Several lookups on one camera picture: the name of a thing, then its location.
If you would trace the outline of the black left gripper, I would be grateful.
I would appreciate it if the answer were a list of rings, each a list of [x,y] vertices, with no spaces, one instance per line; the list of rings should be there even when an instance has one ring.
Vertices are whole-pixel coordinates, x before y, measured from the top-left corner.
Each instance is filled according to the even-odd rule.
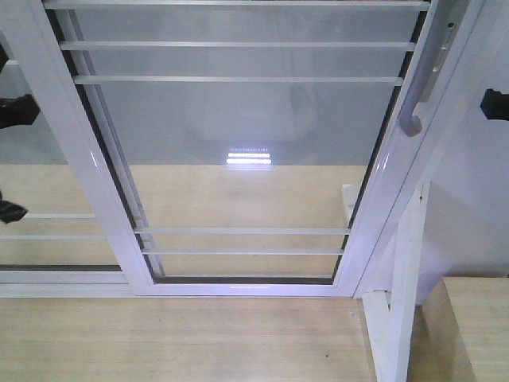
[[[10,99],[1,98],[1,128],[31,125],[40,113],[36,100],[30,94]]]

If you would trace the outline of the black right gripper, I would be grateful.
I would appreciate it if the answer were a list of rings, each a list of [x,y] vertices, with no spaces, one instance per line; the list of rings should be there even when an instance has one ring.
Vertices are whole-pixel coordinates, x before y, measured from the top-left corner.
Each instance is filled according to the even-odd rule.
[[[480,109],[488,120],[509,120],[509,95],[489,88],[484,93]]]

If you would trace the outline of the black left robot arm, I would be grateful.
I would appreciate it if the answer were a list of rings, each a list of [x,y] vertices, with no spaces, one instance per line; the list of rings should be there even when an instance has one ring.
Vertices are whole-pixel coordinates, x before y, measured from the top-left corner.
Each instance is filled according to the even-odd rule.
[[[1,129],[32,125],[40,113],[37,101],[30,94],[17,98],[1,98]],[[28,210],[1,196],[1,222],[13,223],[22,219]]]

